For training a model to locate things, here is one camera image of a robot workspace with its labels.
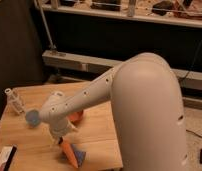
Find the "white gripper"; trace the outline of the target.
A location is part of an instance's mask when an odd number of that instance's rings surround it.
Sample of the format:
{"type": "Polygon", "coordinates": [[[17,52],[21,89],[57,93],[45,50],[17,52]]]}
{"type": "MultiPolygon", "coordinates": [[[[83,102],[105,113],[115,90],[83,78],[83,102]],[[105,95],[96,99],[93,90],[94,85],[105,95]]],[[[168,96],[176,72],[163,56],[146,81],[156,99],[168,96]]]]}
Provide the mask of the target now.
{"type": "Polygon", "coordinates": [[[76,128],[74,124],[71,123],[71,121],[67,117],[65,117],[63,119],[59,119],[50,123],[49,131],[52,138],[55,141],[59,141],[65,135],[72,132],[77,132],[78,129],[76,128]]]}

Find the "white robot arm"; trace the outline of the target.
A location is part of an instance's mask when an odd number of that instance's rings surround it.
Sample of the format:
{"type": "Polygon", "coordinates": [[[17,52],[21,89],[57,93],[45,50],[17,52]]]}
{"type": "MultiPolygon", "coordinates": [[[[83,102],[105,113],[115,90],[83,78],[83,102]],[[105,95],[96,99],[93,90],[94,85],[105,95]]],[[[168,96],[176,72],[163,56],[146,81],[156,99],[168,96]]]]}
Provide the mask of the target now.
{"type": "Polygon", "coordinates": [[[25,114],[31,126],[46,123],[53,138],[73,129],[68,116],[111,103],[124,171],[188,171],[180,85],[165,59],[140,53],[109,69],[72,96],[53,92],[25,114]]]}

